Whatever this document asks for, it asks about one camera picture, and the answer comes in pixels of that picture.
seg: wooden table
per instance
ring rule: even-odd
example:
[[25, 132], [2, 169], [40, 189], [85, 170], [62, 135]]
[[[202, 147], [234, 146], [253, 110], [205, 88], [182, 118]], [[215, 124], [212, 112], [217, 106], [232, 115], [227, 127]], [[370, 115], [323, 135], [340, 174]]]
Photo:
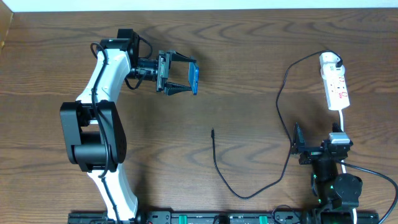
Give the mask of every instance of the wooden table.
[[[96, 60], [89, 44], [132, 27], [158, 50], [194, 55], [199, 92], [164, 96], [155, 83], [122, 87], [118, 111], [127, 136], [124, 162], [142, 206], [174, 210], [272, 210], [317, 205], [310, 166], [289, 162], [284, 179], [251, 200], [234, 197], [279, 178], [289, 141], [275, 98], [294, 61], [323, 49], [343, 58], [351, 106], [344, 110], [354, 142], [348, 162], [398, 180], [398, 10], [322, 9], [177, 12], [17, 13], [0, 56], [0, 220], [65, 223], [71, 211], [104, 210], [98, 189], [69, 163], [59, 108], [74, 101]], [[147, 48], [142, 45], [142, 54]], [[299, 122], [308, 144], [327, 138], [338, 113], [326, 105], [319, 59], [290, 70], [280, 98], [287, 127]], [[171, 80], [187, 83], [174, 63]], [[359, 210], [383, 216], [393, 187], [363, 179]], [[394, 211], [388, 223], [398, 222]]]

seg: white power strip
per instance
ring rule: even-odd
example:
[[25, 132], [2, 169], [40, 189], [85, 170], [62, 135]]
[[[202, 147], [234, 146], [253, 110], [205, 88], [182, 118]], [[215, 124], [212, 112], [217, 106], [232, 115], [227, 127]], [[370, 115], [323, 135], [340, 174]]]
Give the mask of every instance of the white power strip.
[[346, 70], [344, 65], [336, 67], [340, 58], [334, 53], [326, 52], [321, 54], [319, 60], [329, 110], [338, 111], [348, 107], [349, 98], [344, 77]]

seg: black cable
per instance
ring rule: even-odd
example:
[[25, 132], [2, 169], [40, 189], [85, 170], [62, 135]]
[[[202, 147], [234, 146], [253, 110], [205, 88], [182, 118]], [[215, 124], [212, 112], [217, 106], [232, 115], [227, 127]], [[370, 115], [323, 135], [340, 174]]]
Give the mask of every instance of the black cable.
[[106, 159], [105, 159], [105, 168], [104, 168], [103, 173], [101, 175], [99, 175], [98, 178], [101, 178], [101, 181], [104, 184], [104, 188], [105, 188], [106, 194], [108, 195], [108, 198], [111, 201], [111, 204], [113, 206], [113, 210], [114, 210], [114, 212], [116, 214], [116, 223], [120, 223], [119, 213], [118, 213], [118, 210], [116, 208], [116, 204], [115, 204], [115, 202], [114, 202], [114, 200], [113, 200], [113, 198], [112, 198], [112, 196], [111, 196], [111, 194], [109, 192], [108, 186], [107, 186], [106, 181], [105, 181], [105, 175], [109, 171], [109, 160], [111, 158], [111, 156], [110, 156], [111, 147], [108, 144], [108, 139], [106, 138], [106, 133], [105, 133], [105, 130], [104, 130], [104, 126], [103, 126], [101, 118], [100, 118], [100, 113], [98, 111], [98, 108], [97, 108], [96, 102], [95, 102], [95, 96], [96, 96], [98, 83], [100, 82], [101, 76], [102, 76], [102, 74], [103, 74], [103, 72], [105, 70], [106, 65], [108, 64], [108, 56], [106, 55], [105, 49], [99, 43], [94, 42], [94, 43], [90, 44], [90, 49], [91, 49], [91, 52], [93, 53], [95, 58], [98, 58], [98, 57], [97, 57], [97, 54], [94, 51], [94, 48], [93, 48], [94, 45], [96, 46], [96, 49], [101, 51], [102, 54], [104, 55], [103, 65], [101, 67], [101, 70], [99, 71], [97, 79], [94, 82], [93, 88], [91, 89], [91, 103], [93, 105], [94, 115], [95, 115], [96, 120], [98, 122], [99, 130], [101, 131], [101, 134], [102, 134], [102, 137], [103, 137], [103, 141], [104, 141], [104, 144], [105, 144], [105, 157], [106, 157]]
[[392, 201], [392, 204], [391, 204], [390, 208], [388, 209], [388, 211], [386, 212], [386, 214], [378, 222], [378, 224], [382, 224], [386, 220], [386, 218], [391, 214], [391, 212], [393, 211], [394, 207], [397, 204], [397, 201], [398, 201], [398, 185], [397, 185], [397, 183], [395, 183], [395, 181], [393, 181], [390, 177], [388, 177], [388, 176], [386, 176], [384, 174], [381, 174], [379, 172], [376, 172], [376, 171], [373, 171], [373, 170], [369, 170], [369, 169], [365, 169], [365, 168], [362, 168], [362, 167], [359, 167], [359, 166], [347, 164], [347, 163], [341, 162], [339, 160], [335, 160], [335, 162], [337, 162], [337, 163], [339, 163], [341, 165], [350, 167], [350, 168], [354, 168], [354, 169], [357, 169], [357, 170], [360, 170], [360, 171], [363, 171], [363, 172], [374, 174], [374, 175], [376, 175], [378, 177], [381, 177], [383, 179], [388, 180], [394, 186], [394, 188], [396, 189], [396, 196], [394, 197], [394, 200]]
[[116, 203], [114, 202], [111, 192], [108, 189], [108, 185], [106, 184], [105, 178], [101, 179], [101, 182], [104, 184], [104, 188], [106, 191], [106, 195], [109, 197], [109, 200], [111, 201], [113, 210], [114, 210], [114, 214], [116, 215], [116, 223], [119, 224], [120, 223], [120, 218], [119, 218], [119, 213], [118, 213], [118, 208], [116, 206]]
[[275, 182], [273, 182], [273, 183], [271, 183], [271, 184], [269, 184], [269, 185], [267, 185], [267, 186], [261, 188], [261, 189], [258, 190], [256, 193], [254, 193], [254, 194], [252, 194], [252, 195], [250, 195], [250, 196], [243, 197], [243, 196], [238, 195], [238, 194], [229, 186], [229, 184], [227, 183], [227, 181], [224, 179], [223, 175], [221, 174], [220, 170], [218, 169], [217, 161], [216, 161], [215, 132], [214, 132], [214, 129], [211, 130], [211, 138], [213, 139], [213, 160], [214, 160], [214, 166], [216, 167], [217, 173], [218, 173], [218, 175], [220, 175], [220, 177], [221, 177], [221, 179], [223, 180], [224, 184], [225, 184], [225, 185], [227, 186], [227, 188], [232, 192], [233, 195], [237, 196], [237, 198], [240, 198], [240, 199], [243, 199], [243, 200], [247, 200], [247, 199], [253, 198], [253, 197], [256, 196], [257, 194], [261, 193], [263, 190], [268, 189], [269, 187], [272, 187], [272, 186], [275, 185], [275, 184], [278, 184], [278, 183], [282, 180], [282, 178], [284, 177], [285, 171], [286, 171], [286, 167], [287, 167], [287, 164], [288, 164], [289, 159], [290, 159], [290, 150], [291, 150], [292, 146], [294, 145], [294, 142], [292, 142], [292, 138], [290, 137], [290, 134], [289, 134], [289, 132], [288, 132], [288, 130], [287, 130], [287, 128], [286, 128], [286, 125], [285, 125], [285, 123], [284, 123], [284, 120], [283, 120], [283, 118], [282, 118], [282, 115], [280, 115], [280, 111], [279, 111], [279, 107], [278, 107], [279, 96], [280, 96], [280, 94], [282, 93], [282, 90], [283, 90], [284, 87], [285, 87], [286, 78], [287, 78], [287, 74], [288, 74], [288, 72], [289, 72], [289, 69], [290, 69], [293, 65], [295, 65], [295, 64], [297, 64], [297, 63], [301, 62], [302, 60], [305, 60], [305, 59], [307, 59], [307, 58], [309, 58], [309, 57], [312, 57], [312, 56], [317, 55], [317, 54], [322, 54], [322, 53], [325, 53], [325, 52], [331, 52], [331, 53], [335, 54], [335, 55], [340, 59], [339, 62], [338, 62], [338, 64], [337, 64], [337, 67], [340, 67], [340, 66], [343, 64], [343, 59], [342, 59], [338, 54], [336, 54], [334, 51], [332, 51], [332, 50], [321, 50], [321, 51], [315, 52], [315, 53], [313, 53], [313, 54], [310, 54], [310, 55], [308, 55], [308, 56], [306, 56], [306, 57], [304, 57], [304, 58], [301, 58], [300, 60], [298, 60], [298, 61], [294, 62], [293, 64], [291, 64], [291, 65], [288, 67], [288, 69], [286, 70], [285, 78], [284, 78], [284, 81], [283, 81], [283, 83], [282, 83], [282, 86], [280, 87], [280, 90], [279, 90], [278, 95], [277, 95], [277, 97], [276, 97], [275, 103], [276, 103], [276, 110], [277, 110], [277, 112], [278, 112], [280, 122], [282, 123], [282, 125], [283, 125], [283, 127], [284, 127], [284, 129], [285, 129], [285, 133], [286, 133], [286, 135], [287, 135], [287, 137], [288, 137], [288, 139], [289, 139], [290, 148], [289, 148], [289, 153], [287, 154], [287, 158], [286, 158], [286, 161], [285, 161], [285, 164], [284, 164], [284, 168], [283, 168], [283, 170], [282, 170], [282, 173], [281, 173], [279, 179], [277, 179]]
[[267, 188], [269, 188], [269, 187], [272, 187], [272, 186], [275, 185], [275, 184], [278, 184], [278, 183], [280, 182], [280, 180], [282, 180], [283, 176], [285, 175], [285, 170], [286, 170], [286, 167], [287, 167], [287, 163], [288, 163], [288, 161], [289, 161], [290, 152], [289, 152], [289, 154], [287, 155], [286, 162], [285, 162], [285, 165], [284, 165], [284, 169], [283, 169], [283, 171], [282, 171], [282, 174], [280, 175], [280, 177], [279, 177], [279, 179], [278, 179], [277, 181], [275, 181], [275, 182], [273, 182], [273, 183], [271, 183], [271, 184], [269, 184], [269, 185], [263, 187], [262, 189], [258, 190], [256, 193], [254, 193], [254, 194], [252, 194], [252, 195], [250, 195], [250, 196], [243, 197], [243, 196], [238, 195], [238, 194], [229, 186], [229, 184], [227, 183], [227, 181], [224, 179], [223, 175], [221, 174], [220, 170], [218, 169], [217, 161], [216, 161], [216, 146], [215, 146], [215, 132], [214, 132], [214, 129], [211, 130], [211, 138], [213, 139], [213, 160], [214, 160], [214, 166], [216, 167], [217, 173], [218, 173], [218, 175], [220, 175], [221, 179], [223, 180], [223, 182], [224, 182], [224, 184], [227, 186], [227, 188], [232, 192], [233, 195], [237, 196], [237, 198], [240, 198], [240, 199], [243, 199], [243, 200], [247, 200], [247, 199], [253, 198], [253, 197], [256, 196], [257, 194], [261, 193], [263, 190], [265, 190], [265, 189], [267, 189]]
[[217, 220], [220, 219], [221, 217], [226, 218], [227, 219], [227, 224], [229, 224], [229, 217], [226, 216], [226, 215], [221, 215], [221, 214], [218, 214], [218, 215], [216, 215], [216, 217], [214, 217], [213, 224], [215, 224], [217, 222]]
[[280, 222], [278, 222], [278, 221], [275, 219], [275, 212], [276, 212], [276, 210], [277, 210], [278, 208], [280, 208], [280, 207], [287, 207], [287, 208], [291, 209], [291, 211], [292, 211], [293, 214], [298, 218], [298, 220], [301, 220], [301, 216], [298, 215], [298, 214], [293, 210], [292, 207], [290, 207], [290, 206], [288, 206], [288, 205], [278, 205], [278, 206], [271, 212], [271, 218], [272, 218], [276, 223], [280, 224]]
[[149, 41], [148, 40], [146, 40], [145, 38], [143, 38], [143, 37], [139, 37], [140, 38], [140, 40], [142, 40], [142, 41], [144, 41], [144, 43], [145, 44], [147, 44], [149, 47], [150, 47], [150, 52], [149, 52], [149, 54], [148, 55], [146, 55], [144, 58], [150, 58], [150, 56], [152, 56], [152, 45], [149, 43]]
[[137, 82], [137, 84], [136, 84], [136, 87], [132, 87], [132, 86], [130, 85], [130, 83], [129, 83], [129, 80], [127, 80], [127, 78], [124, 78], [124, 81], [126, 82], [126, 85], [127, 85], [127, 87], [128, 87], [130, 90], [136, 90], [136, 89], [138, 89], [139, 85], [141, 85], [142, 81], [144, 81], [145, 76], [146, 76], [148, 73], [150, 73], [150, 71], [146, 71], [146, 73], [143, 74], [143, 75], [141, 76], [141, 78], [138, 80], [138, 82]]
[[99, 130], [101, 131], [101, 134], [102, 134], [102, 137], [103, 137], [103, 141], [104, 141], [104, 144], [105, 144], [105, 158], [106, 158], [105, 159], [105, 168], [104, 168], [104, 172], [101, 175], [98, 176], [99, 178], [103, 178], [103, 177], [105, 177], [106, 173], [109, 171], [110, 145], [108, 144], [108, 138], [106, 137], [105, 129], [104, 129], [104, 126], [102, 124], [102, 121], [101, 121], [101, 118], [100, 118], [100, 114], [99, 114], [99, 111], [98, 111], [97, 106], [96, 106], [95, 96], [96, 96], [96, 92], [97, 92], [98, 83], [100, 82], [102, 74], [104, 73], [105, 67], [108, 64], [108, 56], [106, 55], [106, 52], [105, 52], [104, 48], [99, 43], [91, 43], [90, 49], [91, 49], [91, 52], [94, 54], [95, 58], [98, 58], [98, 57], [97, 57], [97, 54], [95, 53], [95, 51], [93, 49], [94, 45], [96, 46], [97, 50], [101, 51], [102, 54], [104, 55], [104, 61], [103, 61], [101, 70], [99, 71], [97, 79], [95, 80], [93, 88], [91, 89], [91, 103], [93, 104], [94, 115], [95, 115], [96, 120], [98, 122]]
[[315, 189], [315, 178], [313, 176], [313, 173], [311, 173], [311, 190], [314, 196], [318, 196], [317, 190]]

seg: green connector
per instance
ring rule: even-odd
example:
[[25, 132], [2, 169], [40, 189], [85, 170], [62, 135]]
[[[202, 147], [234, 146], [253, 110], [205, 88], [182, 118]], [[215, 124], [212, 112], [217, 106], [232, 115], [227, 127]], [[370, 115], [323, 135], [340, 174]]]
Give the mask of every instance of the green connector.
[[268, 217], [262, 215], [259, 217], [259, 219], [260, 219], [260, 224], [268, 224]]
[[187, 224], [187, 216], [186, 215], [180, 215], [178, 217], [178, 224]]

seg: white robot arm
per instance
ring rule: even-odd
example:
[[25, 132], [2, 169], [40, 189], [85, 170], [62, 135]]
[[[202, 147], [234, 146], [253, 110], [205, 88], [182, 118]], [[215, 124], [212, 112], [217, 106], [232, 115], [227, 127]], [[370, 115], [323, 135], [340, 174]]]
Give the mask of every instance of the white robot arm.
[[[63, 103], [60, 109], [70, 162], [78, 164], [94, 180], [104, 198], [108, 218], [117, 222], [134, 219], [138, 208], [137, 197], [131, 191], [122, 164], [127, 143], [116, 102], [123, 81], [135, 90], [142, 81], [150, 80], [156, 82], [156, 91], [167, 95], [188, 90], [196, 95], [198, 88], [199, 69], [194, 58], [174, 51], [159, 51], [154, 60], [148, 59], [150, 55], [139, 58], [140, 40], [149, 44], [132, 29], [119, 29], [117, 39], [104, 39], [95, 44], [100, 48], [97, 54], [92, 49], [98, 61], [87, 87], [75, 102]], [[190, 86], [167, 82], [171, 61], [190, 63]], [[139, 79], [135, 88], [127, 78]], [[82, 131], [82, 126], [93, 124], [100, 125], [100, 131]]]

